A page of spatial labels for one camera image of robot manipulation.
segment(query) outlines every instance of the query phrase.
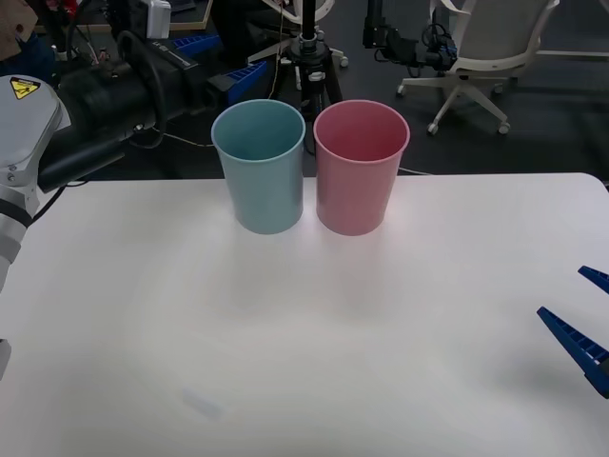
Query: black cable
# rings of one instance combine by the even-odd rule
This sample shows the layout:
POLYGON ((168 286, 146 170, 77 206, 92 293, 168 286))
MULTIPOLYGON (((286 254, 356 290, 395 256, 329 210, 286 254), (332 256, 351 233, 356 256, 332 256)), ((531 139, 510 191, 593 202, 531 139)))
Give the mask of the black cable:
POLYGON ((68 53, 68 63, 71 64, 72 62, 72 41, 74 41, 74 31, 76 30, 76 26, 78 25, 78 22, 80 21, 80 17, 83 15, 83 13, 85 12, 85 10, 87 9, 88 5, 92 2, 92 0, 83 0, 81 2, 81 4, 78 6, 78 8, 76 9, 76 12, 74 13, 74 17, 72 18, 71 22, 69 23, 68 26, 68 34, 66 37, 66 52, 68 53))
MULTIPOLYGON (((125 39, 128 39, 131 42, 132 46, 134 46, 135 48, 138 48, 138 50, 140 51, 138 56, 142 57, 142 59, 146 62, 148 69, 150 70, 150 73, 152 74, 152 81, 154 84, 153 84, 152 88, 148 88, 148 89, 150 89, 150 91, 152 92, 152 99, 154 100, 154 112, 155 112, 155 116, 156 116, 156 131, 157 131, 156 139, 149 145, 141 145, 134 141, 131 141, 130 143, 133 146, 135 146, 136 148, 154 149, 161 144, 161 142, 163 141, 163 138, 165 137, 165 134, 167 133, 167 102, 166 102, 166 98, 165 98, 165 91, 163 90, 163 84, 161 83, 161 77, 159 76, 159 72, 156 69, 156 67, 154 66, 154 63, 152 62, 152 58, 150 57, 150 53, 148 52, 148 49, 146 48, 144 43, 142 43, 142 41, 140 41, 140 39, 135 35, 135 33, 133 33, 132 31, 129 31, 129 30, 123 30, 118 34, 118 36, 116 38, 116 45, 118 47, 119 53, 123 57, 125 56, 125 50, 123 48, 123 43, 124 43, 125 39)), ((129 62, 129 64, 140 75, 140 78, 144 81, 144 77, 142 76, 142 74, 140 72, 138 72, 137 67, 135 66, 135 63, 129 62)))
POLYGON ((40 219, 42 216, 44 216, 47 211, 50 209, 50 207, 52 207, 55 202, 57 201, 57 199, 59 197, 61 197, 61 194, 64 193, 64 191, 66 190, 66 186, 62 186, 61 188, 59 188, 52 197, 50 197, 50 200, 47 201, 47 204, 43 206, 42 209, 40 209, 33 217, 33 219, 31 220, 31 222, 34 224, 38 219, 40 219))
POLYGON ((427 36, 428 30, 431 30, 432 37, 436 37, 439 35, 439 36, 444 36, 446 38, 452 38, 450 36, 450 33, 448 33, 448 31, 446 31, 446 28, 442 24, 439 24, 437 22, 432 22, 427 27, 425 27, 421 33, 421 43, 423 43, 428 48, 431 46, 431 40, 427 36), (438 33, 437 28, 440 28, 442 30, 442 33, 438 33))
POLYGON ((67 188, 81 188, 85 184, 88 184, 88 181, 83 181, 82 183, 78 183, 78 184, 66 184, 66 187, 67 188))
POLYGON ((80 37, 85 40, 85 43, 90 43, 90 41, 88 40, 87 36, 83 33, 82 30, 80 30, 80 27, 76 28, 76 31, 78 32, 78 34, 80 35, 80 37))

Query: plastic cup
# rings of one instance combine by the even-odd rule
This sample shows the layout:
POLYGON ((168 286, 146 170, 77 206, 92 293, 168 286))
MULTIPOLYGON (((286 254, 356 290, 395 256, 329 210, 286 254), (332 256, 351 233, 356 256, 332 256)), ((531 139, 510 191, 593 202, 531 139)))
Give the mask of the plastic cup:
POLYGON ((343 235, 374 230, 410 140, 408 124, 381 103, 348 100, 323 111, 314 133, 320 220, 343 235))
POLYGON ((211 127, 237 220, 270 234, 303 214, 305 120, 285 103, 250 100, 224 111, 211 127))

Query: chair base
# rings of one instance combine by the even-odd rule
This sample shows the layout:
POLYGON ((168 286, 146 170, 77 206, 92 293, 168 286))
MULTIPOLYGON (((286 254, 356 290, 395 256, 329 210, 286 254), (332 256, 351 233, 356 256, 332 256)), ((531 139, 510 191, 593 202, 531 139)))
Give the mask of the chair base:
POLYGON ((451 89, 450 94, 446 98, 446 101, 436 114, 433 122, 427 127, 427 133, 435 135, 438 132, 438 125, 448 109, 452 106, 458 96, 461 94, 466 95, 471 100, 478 103, 484 109, 493 114, 500 120, 498 132, 506 134, 510 130, 510 125, 507 122, 507 115, 501 111, 486 95, 482 93, 478 87, 486 86, 489 84, 497 84, 493 91, 495 93, 502 92, 502 84, 508 78, 507 77, 473 77, 469 76, 469 79, 463 80, 456 75, 447 75, 446 77, 439 78, 406 78, 402 80, 402 83, 398 86, 397 93, 399 96, 404 95, 406 87, 408 86, 420 86, 427 88, 441 88, 451 89))

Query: yellow warning label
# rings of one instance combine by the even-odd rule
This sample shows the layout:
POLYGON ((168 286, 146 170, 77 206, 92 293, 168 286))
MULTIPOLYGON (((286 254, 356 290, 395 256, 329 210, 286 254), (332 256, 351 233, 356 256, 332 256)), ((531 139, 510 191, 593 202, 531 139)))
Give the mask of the yellow warning label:
POLYGON ((27 79, 15 77, 10 79, 10 85, 12 86, 12 91, 15 92, 15 97, 17 97, 17 100, 26 98, 28 95, 36 92, 40 88, 40 83, 36 81, 28 81, 27 79))

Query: tripod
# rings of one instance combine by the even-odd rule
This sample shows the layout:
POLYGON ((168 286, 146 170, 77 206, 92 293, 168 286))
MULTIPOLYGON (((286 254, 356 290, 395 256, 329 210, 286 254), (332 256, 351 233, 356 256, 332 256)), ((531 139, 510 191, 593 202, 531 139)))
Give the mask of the tripod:
MULTIPOLYGON (((330 104, 343 101, 341 86, 332 60, 332 51, 325 43, 324 35, 318 33, 315 28, 315 9, 315 0, 304 0, 302 32, 285 50, 285 58, 289 66, 295 67, 300 73, 301 112, 305 121, 311 123, 314 123, 324 110, 326 93, 330 104)), ((270 98, 275 98, 284 85, 286 67, 288 66, 281 65, 277 70, 276 89, 270 94, 270 98)))

